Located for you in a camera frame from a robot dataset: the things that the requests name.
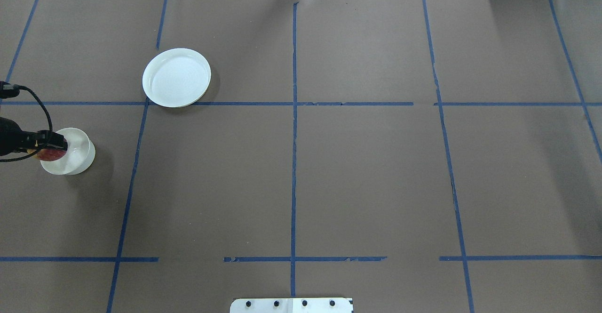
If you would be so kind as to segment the white round plate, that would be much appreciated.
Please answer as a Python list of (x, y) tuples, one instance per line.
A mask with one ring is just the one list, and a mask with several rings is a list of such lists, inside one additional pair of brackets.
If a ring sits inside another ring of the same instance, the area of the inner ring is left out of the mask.
[(149, 101), (157, 105), (181, 108), (204, 96), (211, 79), (211, 66), (201, 53), (173, 48), (148, 62), (142, 74), (142, 89)]

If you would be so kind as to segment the brown paper table cover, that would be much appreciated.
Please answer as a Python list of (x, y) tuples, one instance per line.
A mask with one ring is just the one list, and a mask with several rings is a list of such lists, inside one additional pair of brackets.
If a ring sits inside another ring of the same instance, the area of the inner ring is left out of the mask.
[(1, 0), (1, 78), (96, 145), (1, 165), (3, 313), (601, 311), (601, 0)]

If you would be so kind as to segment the red yellow apple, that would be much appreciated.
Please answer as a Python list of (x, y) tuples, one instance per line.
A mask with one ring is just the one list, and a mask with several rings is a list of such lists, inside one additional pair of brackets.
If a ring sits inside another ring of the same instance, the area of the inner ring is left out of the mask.
[(66, 155), (66, 150), (46, 148), (42, 149), (35, 155), (40, 161), (57, 161)]

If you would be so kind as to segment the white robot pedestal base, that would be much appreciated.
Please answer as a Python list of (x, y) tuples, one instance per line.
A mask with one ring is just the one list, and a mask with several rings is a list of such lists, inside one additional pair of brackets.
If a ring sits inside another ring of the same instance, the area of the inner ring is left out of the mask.
[(351, 298), (239, 298), (230, 305), (230, 313), (353, 313)]

